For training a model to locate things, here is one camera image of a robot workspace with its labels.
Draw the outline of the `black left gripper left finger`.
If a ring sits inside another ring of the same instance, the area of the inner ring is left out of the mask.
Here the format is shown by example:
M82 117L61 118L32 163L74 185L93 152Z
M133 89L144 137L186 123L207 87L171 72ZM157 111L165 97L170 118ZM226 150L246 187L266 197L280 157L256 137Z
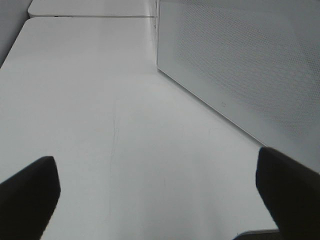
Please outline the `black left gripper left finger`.
M59 201L56 161L43 156L0 184L0 238L41 239Z

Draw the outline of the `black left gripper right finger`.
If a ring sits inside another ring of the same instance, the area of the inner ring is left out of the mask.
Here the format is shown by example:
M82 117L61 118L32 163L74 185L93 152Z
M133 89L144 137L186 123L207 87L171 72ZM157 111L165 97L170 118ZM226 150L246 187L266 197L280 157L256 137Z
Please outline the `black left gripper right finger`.
M271 147L258 152L255 185L285 240L320 238L320 175Z

